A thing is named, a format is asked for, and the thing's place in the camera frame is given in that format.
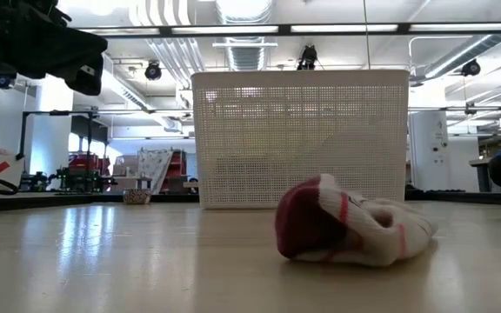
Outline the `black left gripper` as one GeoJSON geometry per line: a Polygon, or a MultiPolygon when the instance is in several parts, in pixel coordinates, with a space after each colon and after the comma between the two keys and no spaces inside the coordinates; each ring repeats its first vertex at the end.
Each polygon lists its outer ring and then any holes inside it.
{"type": "MultiPolygon", "coordinates": [[[[66,27],[72,18],[58,9],[58,0],[0,1],[0,75],[15,78],[17,70],[5,62],[6,50],[12,46],[18,21],[26,20],[33,9],[52,23],[66,27]]],[[[38,62],[45,73],[62,78],[66,85],[86,96],[98,96],[102,89],[103,53],[106,39],[81,30],[59,29],[45,35],[38,62]]]]}

